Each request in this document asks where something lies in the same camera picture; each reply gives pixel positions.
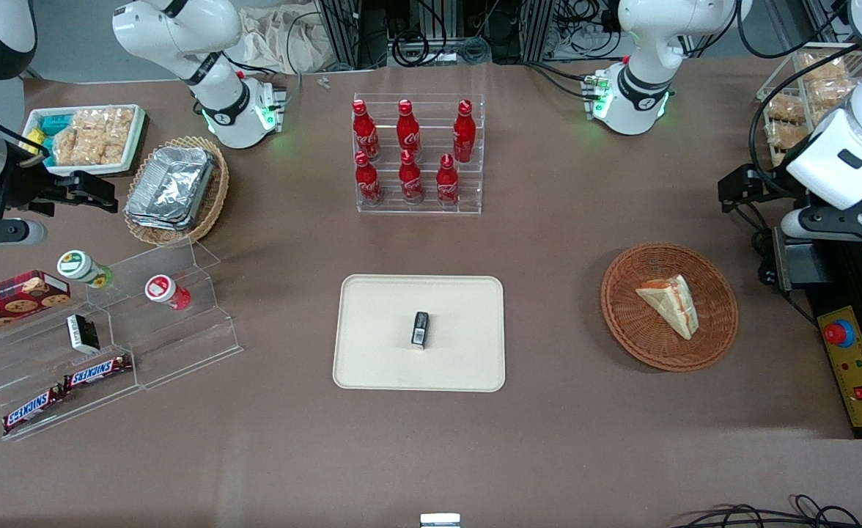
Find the cloth bag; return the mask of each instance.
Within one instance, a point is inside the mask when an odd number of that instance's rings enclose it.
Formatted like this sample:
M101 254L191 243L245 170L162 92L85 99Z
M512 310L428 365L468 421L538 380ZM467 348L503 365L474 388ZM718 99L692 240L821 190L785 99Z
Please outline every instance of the cloth bag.
M333 64L334 50L320 15L303 17L288 34L297 17L316 11L314 2L243 7L239 10L246 43L243 62L249 66L275 67L283 73L311 73ZM288 49L291 64L287 63Z

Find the aluminum foil container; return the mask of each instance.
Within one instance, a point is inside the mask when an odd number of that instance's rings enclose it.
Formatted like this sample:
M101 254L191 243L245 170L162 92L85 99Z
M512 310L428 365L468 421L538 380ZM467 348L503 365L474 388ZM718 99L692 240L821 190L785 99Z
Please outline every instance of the aluminum foil container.
M144 227L189 230L196 223L213 164L213 154L202 148L159 148L128 198L125 214Z

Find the brown table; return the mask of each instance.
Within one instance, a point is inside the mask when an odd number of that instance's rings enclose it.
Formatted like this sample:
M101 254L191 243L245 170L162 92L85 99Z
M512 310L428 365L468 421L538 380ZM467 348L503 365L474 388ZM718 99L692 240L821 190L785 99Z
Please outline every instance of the brown table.
M794 492L862 518L862 441L847 440L819 335L757 283L750 228L715 198L746 160L748 103L774 66L689 61L640 137L585 121L575 98L524 67L334 74L331 91L311 78L284 133L224 150L232 186L204 241L223 260L219 300L246 350L0 441L0 526L414 526L422 512L458 511L468 527L663 527L719 502L789 511ZM358 215L357 90L485 93L484 214ZM29 108L138 103L152 118L146 151L207 135L177 81L26 91ZM103 262L147 249L120 215L92 208L60 207L48 226L41 246L0 249L0 279L52 268L72 247ZM601 276L644 241L685 244L732 284L740 333L714 367L660 373L606 331ZM338 388L337 301L350 274L498 277L505 387Z

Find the wicker basket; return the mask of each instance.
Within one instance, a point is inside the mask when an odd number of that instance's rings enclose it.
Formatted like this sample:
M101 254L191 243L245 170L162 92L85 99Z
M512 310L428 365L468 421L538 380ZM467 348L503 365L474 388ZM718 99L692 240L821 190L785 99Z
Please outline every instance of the wicker basket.
M691 340L636 294L644 281L682 274L699 314ZM604 318L616 340L639 361L672 372L710 367L737 334L737 302L712 263L685 247L651 243L630 248L610 264L601 284Z
M211 180L209 185L207 185L206 194L203 194L203 202L200 203L199 211L196 214L196 225L189 231L159 230L156 227L143 227L143 225L135 224L127 215L125 223L128 224L132 235L135 235L137 240L144 243L164 245L183 237L190 237L198 241L209 233L211 228L213 228L213 224L216 223L216 219L219 218L219 214L223 211L223 201L226 201L226 192L229 190L229 167L226 166L226 160L223 159L223 153L220 153L219 147L216 147L211 141L202 137L187 136L177 138L162 144L159 148L161 147L199 147L208 153L212 153L216 160L216 167L213 168L213 174L210 176ZM139 165L139 170L135 173L135 180L132 180L132 185L128 189L129 197L135 191L137 183L141 180L144 168L156 152L157 148L147 155L146 159Z

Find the bread slice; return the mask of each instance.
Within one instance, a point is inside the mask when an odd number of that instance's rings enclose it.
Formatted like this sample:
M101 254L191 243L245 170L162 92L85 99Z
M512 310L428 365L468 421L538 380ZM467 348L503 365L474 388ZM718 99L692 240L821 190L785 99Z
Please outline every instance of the bread slice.
M685 339L691 339L692 334L699 330L699 314L682 275L646 281L636 288L636 293Z

